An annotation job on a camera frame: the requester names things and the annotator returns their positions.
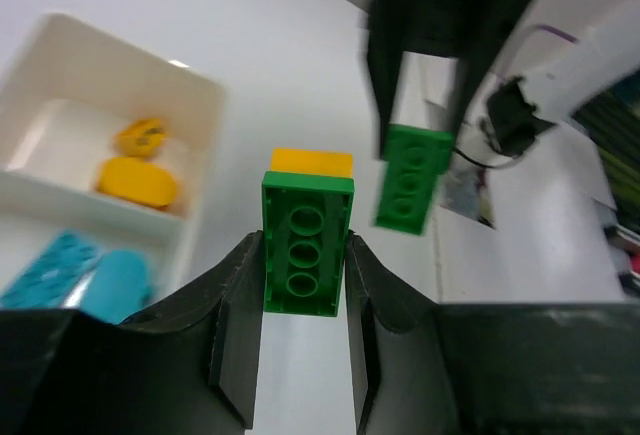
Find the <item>cable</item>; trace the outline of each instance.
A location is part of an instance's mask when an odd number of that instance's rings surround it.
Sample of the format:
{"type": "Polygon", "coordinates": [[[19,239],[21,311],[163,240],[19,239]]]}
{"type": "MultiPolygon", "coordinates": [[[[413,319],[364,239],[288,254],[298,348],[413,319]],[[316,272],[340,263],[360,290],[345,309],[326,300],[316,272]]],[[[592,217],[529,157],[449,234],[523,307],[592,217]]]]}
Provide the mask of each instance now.
{"type": "Polygon", "coordinates": [[[467,155],[462,150],[460,150],[458,147],[454,148],[453,151],[458,155],[460,155],[462,158],[464,158],[467,162],[475,165],[476,167],[484,168],[485,170],[503,170],[505,168],[513,167],[514,165],[518,164],[524,158],[525,153],[527,153],[527,152],[522,153],[517,157],[512,158],[508,162],[503,163],[502,165],[487,165],[485,163],[474,160],[469,155],[467,155]]]}
{"type": "Polygon", "coordinates": [[[509,68],[511,68],[511,64],[515,60],[516,55],[518,55],[518,53],[520,52],[520,49],[524,45],[524,42],[526,42],[527,39],[536,32],[547,32],[570,43],[578,43],[580,41],[577,37],[574,37],[570,33],[567,33],[564,30],[560,30],[553,25],[547,25],[546,23],[537,23],[535,25],[530,25],[522,29],[515,35],[515,38],[512,42],[512,44],[515,42],[515,45],[513,45],[513,48],[510,52],[507,52],[505,54],[504,62],[502,63],[500,69],[496,72],[496,76],[498,77],[498,85],[506,80],[507,72],[509,71],[509,68]]]}

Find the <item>white bin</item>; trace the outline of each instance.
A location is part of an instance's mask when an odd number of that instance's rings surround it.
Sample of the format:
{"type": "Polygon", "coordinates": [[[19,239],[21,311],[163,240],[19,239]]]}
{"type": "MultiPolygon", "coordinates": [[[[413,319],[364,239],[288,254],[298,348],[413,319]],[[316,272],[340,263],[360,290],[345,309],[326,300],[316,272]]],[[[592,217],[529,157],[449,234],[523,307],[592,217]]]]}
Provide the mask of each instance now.
{"type": "Polygon", "coordinates": [[[224,89],[66,15],[50,15],[0,89],[0,290],[59,230],[138,249],[155,299],[184,283],[224,89]],[[148,116],[169,139],[153,159],[179,181],[159,212],[94,191],[116,133],[148,116]]]}

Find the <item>green toy brick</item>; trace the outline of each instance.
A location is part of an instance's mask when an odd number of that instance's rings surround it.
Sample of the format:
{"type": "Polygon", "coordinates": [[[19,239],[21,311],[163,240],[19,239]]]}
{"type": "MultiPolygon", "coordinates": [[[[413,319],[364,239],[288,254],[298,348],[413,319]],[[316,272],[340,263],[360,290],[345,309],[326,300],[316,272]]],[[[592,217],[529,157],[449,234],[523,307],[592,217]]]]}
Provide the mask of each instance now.
{"type": "Polygon", "coordinates": [[[391,126],[385,146],[387,172],[375,220],[378,227],[415,235],[423,232],[452,145],[449,132],[391,126]]]}
{"type": "Polygon", "coordinates": [[[265,311],[337,315],[353,192],[351,178],[265,174],[265,311]]]}

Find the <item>yellow toy brick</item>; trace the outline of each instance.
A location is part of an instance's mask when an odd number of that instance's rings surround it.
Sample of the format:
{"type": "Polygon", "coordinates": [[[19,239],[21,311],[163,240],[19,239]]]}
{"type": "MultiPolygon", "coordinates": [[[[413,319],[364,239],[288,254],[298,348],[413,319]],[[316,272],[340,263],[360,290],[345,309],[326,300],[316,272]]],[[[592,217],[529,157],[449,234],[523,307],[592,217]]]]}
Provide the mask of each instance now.
{"type": "Polygon", "coordinates": [[[178,194],[178,184],[166,170],[134,157],[116,157],[102,167],[97,190],[113,197],[166,209],[178,194]]]}
{"type": "Polygon", "coordinates": [[[353,155],[296,148],[276,148],[271,156],[271,171],[353,178],[353,155]]]}
{"type": "Polygon", "coordinates": [[[159,118],[145,118],[118,133],[115,138],[117,147],[123,155],[149,158],[167,138],[165,124],[159,118]]]}

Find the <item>black cable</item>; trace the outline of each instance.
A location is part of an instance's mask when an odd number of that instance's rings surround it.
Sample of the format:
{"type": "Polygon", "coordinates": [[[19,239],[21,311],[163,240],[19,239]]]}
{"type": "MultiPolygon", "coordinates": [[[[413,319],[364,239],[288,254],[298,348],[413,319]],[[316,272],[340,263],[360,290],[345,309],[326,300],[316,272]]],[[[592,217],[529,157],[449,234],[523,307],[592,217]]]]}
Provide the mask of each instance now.
{"type": "Polygon", "coordinates": [[[517,157],[512,158],[508,162],[503,163],[502,165],[486,165],[482,162],[478,162],[477,160],[474,160],[469,155],[467,155],[462,150],[460,150],[458,147],[454,148],[453,151],[458,155],[460,155],[462,158],[464,158],[467,162],[475,165],[476,167],[484,168],[486,170],[502,170],[504,168],[510,168],[518,164],[524,158],[524,153],[523,153],[521,155],[518,155],[517,157]]]}

